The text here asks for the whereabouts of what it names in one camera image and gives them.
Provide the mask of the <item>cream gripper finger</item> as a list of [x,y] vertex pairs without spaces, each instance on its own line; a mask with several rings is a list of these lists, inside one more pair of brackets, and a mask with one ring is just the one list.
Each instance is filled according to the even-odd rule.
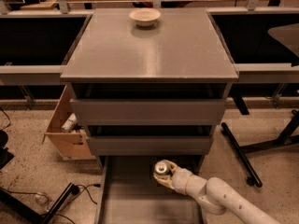
[[174,189],[171,175],[159,175],[154,173],[153,176],[159,184],[169,189]]
[[166,174],[173,174],[176,169],[178,168],[178,166],[172,162],[172,161],[169,161],[169,160],[163,160],[163,163],[164,163],[164,166],[165,166],[165,173]]

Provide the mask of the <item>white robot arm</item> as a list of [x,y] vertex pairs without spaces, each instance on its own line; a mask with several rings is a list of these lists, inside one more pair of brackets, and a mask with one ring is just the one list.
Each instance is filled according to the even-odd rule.
[[208,213],[223,215],[229,210],[244,224],[280,224],[217,177],[206,180],[168,160],[155,164],[153,176],[161,185],[192,197]]

